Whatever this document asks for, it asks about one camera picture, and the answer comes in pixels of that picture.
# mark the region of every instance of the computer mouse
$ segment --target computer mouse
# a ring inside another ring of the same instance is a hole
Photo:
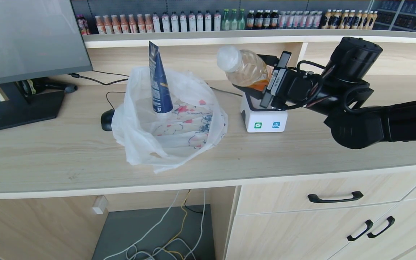
[[[114,113],[115,109],[110,109],[109,111],[105,111],[102,114],[100,117],[100,125],[102,126],[102,130],[109,132],[112,130],[112,117]]]

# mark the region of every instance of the white plastic bag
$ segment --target white plastic bag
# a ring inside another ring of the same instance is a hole
[[[152,109],[149,67],[131,71],[124,103],[114,112],[113,136],[131,165],[153,165],[155,173],[176,168],[214,147],[228,130],[228,115],[208,84],[191,72],[165,69],[174,109],[159,117]]]

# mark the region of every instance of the computer monitor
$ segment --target computer monitor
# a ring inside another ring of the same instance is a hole
[[[0,130],[57,117],[63,91],[25,96],[17,81],[92,70],[70,0],[0,0]]]

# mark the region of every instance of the monitor stand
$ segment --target monitor stand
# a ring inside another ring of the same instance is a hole
[[[26,97],[16,82],[0,84],[9,100],[0,102],[0,130],[57,117],[63,91]]]

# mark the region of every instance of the black drawer handle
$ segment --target black drawer handle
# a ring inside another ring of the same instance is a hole
[[[364,196],[360,191],[353,191],[353,192],[351,192],[351,194],[353,195],[353,197],[351,199],[325,200],[325,199],[319,198],[319,196],[317,196],[316,194],[309,194],[307,197],[309,198],[309,201],[313,202],[313,203],[337,203],[337,202],[356,201],[356,200],[358,200],[358,199],[360,199]]]
[[[390,227],[394,224],[394,221],[396,221],[396,219],[394,219],[394,217],[393,217],[393,216],[389,216],[386,220],[388,221],[388,226],[387,226],[387,227],[385,227],[385,229],[383,229],[382,231],[380,231],[380,233],[378,233],[378,234],[376,234],[376,235],[374,235],[372,232],[370,232],[370,233],[368,233],[368,234],[367,234],[367,237],[368,237],[368,238],[375,238],[375,237],[378,237],[378,236],[379,236],[379,235],[381,235],[383,232],[385,232],[388,228],[390,228]]]
[[[373,222],[369,219],[365,221],[365,225],[367,225],[367,228],[364,230],[364,232],[360,233],[357,237],[352,237],[351,235],[348,235],[346,237],[348,241],[354,241],[358,239],[359,237],[363,236],[365,233],[367,233],[367,231],[373,227]]]

